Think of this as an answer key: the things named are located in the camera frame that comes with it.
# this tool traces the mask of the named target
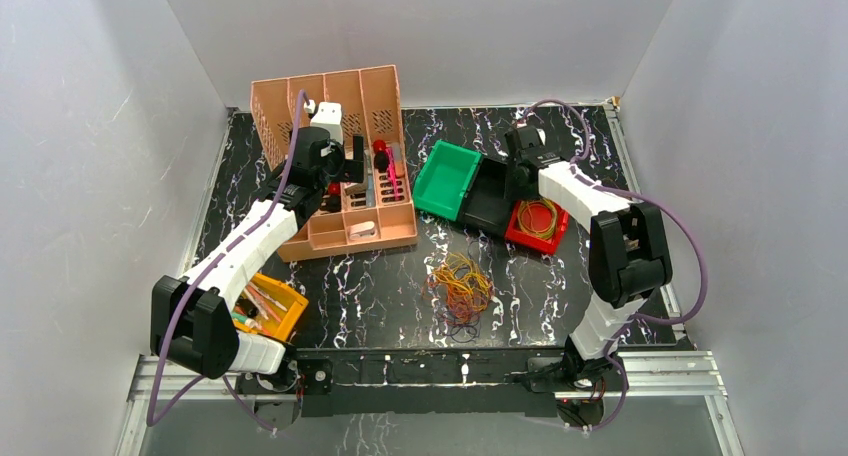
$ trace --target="red object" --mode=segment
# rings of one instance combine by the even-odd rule
[[[543,254],[554,254],[556,248],[559,247],[559,242],[562,241],[565,230],[568,228],[568,213],[556,204],[554,206],[557,208],[557,225],[554,236],[551,239],[537,238],[532,234],[525,233],[518,227],[518,211],[521,208],[520,202],[515,203],[515,206],[512,208],[512,216],[509,218],[509,226],[506,228],[504,239],[512,241],[515,244],[533,248]],[[543,230],[551,224],[551,212],[548,208],[539,204],[533,204],[526,211],[531,216],[527,219],[533,220],[533,229]]]

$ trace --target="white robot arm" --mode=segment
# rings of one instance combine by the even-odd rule
[[[574,161],[545,146],[541,132],[521,126],[506,134],[509,152],[508,199],[547,198],[589,232],[589,279],[592,296],[580,324],[571,333],[561,364],[565,379],[596,380],[609,369],[608,342],[644,301],[671,280],[660,209],[649,203],[599,191]]]
[[[282,191],[281,165],[271,174],[267,192],[210,256],[179,279],[163,276],[154,287],[150,326],[154,353],[167,352],[167,359],[208,378],[227,371],[273,375],[292,356],[285,343],[237,331],[230,312],[253,275],[320,207],[330,182],[363,180],[364,138],[354,135],[353,158],[345,159],[341,107],[329,102],[306,106],[314,116],[292,141],[291,169]],[[192,286],[195,289],[183,302]],[[173,318],[178,323],[168,341]]]

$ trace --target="gray wall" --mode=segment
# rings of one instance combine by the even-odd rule
[[[114,451],[225,119],[166,0],[0,0],[0,454]]]
[[[168,0],[224,103],[397,64],[404,106],[620,95],[671,0]]]
[[[706,247],[689,327],[749,454],[848,454],[846,1],[674,0],[622,102],[643,190]]]

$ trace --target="black marble surface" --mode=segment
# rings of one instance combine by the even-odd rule
[[[578,108],[592,130],[591,157],[582,163],[603,184],[626,187],[609,125],[600,106]],[[494,158],[506,156],[499,137],[517,108],[404,110],[409,179],[414,180],[435,142],[448,142]],[[540,108],[531,124],[545,130],[567,154],[581,147],[575,123],[559,108]],[[197,260],[222,241],[247,214],[269,173],[259,137],[248,113],[231,121],[229,139],[206,215]],[[321,348],[432,348],[560,346],[589,303],[586,272],[588,234],[572,220],[553,256],[540,256],[478,230],[418,212],[417,246],[283,263],[273,256],[261,272],[281,280],[309,299],[292,343]],[[468,253],[488,273],[495,298],[481,318],[478,334],[451,338],[422,295],[426,275],[448,252]],[[659,297],[643,312],[665,317]],[[669,328],[634,324],[626,344],[670,344]]]

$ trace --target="purple cable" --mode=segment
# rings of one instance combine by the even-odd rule
[[[297,100],[295,100],[294,124],[292,129],[291,141],[289,141],[289,153],[286,159],[286,165],[283,167],[283,173],[280,176],[280,185],[277,186],[277,192],[274,193],[274,199],[272,200],[272,204],[268,207],[268,211],[266,211],[265,214],[263,214],[262,217],[259,218],[259,221],[254,223],[253,226],[248,228],[242,236],[236,238],[236,240],[226,248],[228,252],[232,251],[233,248],[238,246],[238,243],[244,241],[244,236],[250,235],[251,233],[256,231],[257,228],[262,226],[262,224],[268,221],[268,218],[271,217],[271,213],[274,211],[274,207],[280,201],[280,197],[283,194],[283,189],[285,188],[286,182],[289,179],[289,173],[291,172],[292,160],[294,159],[294,147],[297,143],[297,132],[300,128],[300,115],[303,112],[303,105],[308,102],[309,99],[306,96],[306,91],[301,89],[300,92],[297,93]],[[183,294],[183,297],[180,298],[180,301],[177,303],[177,307],[174,309],[174,313],[171,315],[171,321],[168,323],[168,329],[165,330],[165,336],[162,338],[162,346],[159,350],[159,362],[156,365],[156,374],[153,377],[153,387],[150,389],[150,406],[147,408],[148,426],[155,426],[157,423],[159,423],[159,421],[161,421],[162,418],[165,417],[166,414],[168,414],[168,411],[171,410],[171,408],[174,406],[174,404],[176,404],[180,397],[182,397],[183,394],[185,394],[189,389],[191,389],[192,386],[194,386],[201,379],[203,379],[203,376],[198,376],[194,378],[183,389],[181,389],[177,394],[175,394],[170,401],[168,401],[168,404],[165,405],[165,409],[163,409],[160,414],[156,414],[156,401],[159,397],[159,386],[162,384],[162,374],[165,372],[165,362],[168,359],[168,350],[171,348],[171,340],[174,338],[174,332],[177,329],[179,315],[181,315],[183,311],[185,311],[185,307],[186,305],[188,305],[188,300],[189,298],[191,298],[191,295],[194,294],[194,291],[197,289],[198,285],[200,285],[200,283],[203,282],[206,276],[208,276],[209,273],[211,273],[212,270],[218,266],[218,263],[220,263],[225,256],[225,253],[218,254],[217,256],[215,256],[215,259],[213,259],[212,262],[209,263],[209,265],[203,268],[203,271],[201,271],[200,274],[197,275],[197,279],[195,279],[194,282],[189,285],[185,294]],[[229,387],[229,383],[226,379],[224,379],[224,382]],[[234,391],[231,390],[230,394],[232,394],[240,403],[244,404],[244,402],[240,398],[238,398]]]
[[[570,163],[576,163],[578,161],[585,161],[586,158],[589,157],[589,154],[591,154],[591,152],[592,152],[589,149],[590,135],[592,134],[592,132],[589,130],[589,125],[586,124],[586,119],[583,118],[583,115],[580,114],[579,111],[574,109],[574,107],[571,106],[570,104],[565,103],[563,101],[560,101],[558,99],[543,99],[541,101],[536,101],[530,107],[528,107],[527,109],[524,110],[524,113],[521,115],[521,119],[519,121],[526,122],[527,117],[530,116],[531,114],[533,114],[536,111],[536,108],[538,108],[539,106],[541,106],[543,104],[556,104],[556,105],[562,106],[563,108],[567,109],[570,113],[577,116],[577,119],[580,121],[580,124],[583,126],[583,151],[580,154],[575,154],[574,157],[572,157],[571,161],[569,161],[569,162]]]
[[[271,434],[276,434],[277,428],[275,428],[274,425],[260,418],[256,415],[256,413],[250,410],[250,407],[248,407],[247,403],[245,403],[244,400],[239,397],[238,393],[236,393],[236,390],[233,389],[233,386],[230,384],[230,380],[227,379],[226,376],[222,376],[221,378],[224,380],[224,385],[227,387],[227,391],[229,391],[230,395],[235,398],[236,401],[238,401],[238,403],[241,405],[241,408],[244,409],[244,412],[247,413],[251,418],[253,418],[253,420],[256,421],[259,426],[262,426],[263,429],[265,429],[266,431],[270,431]]]

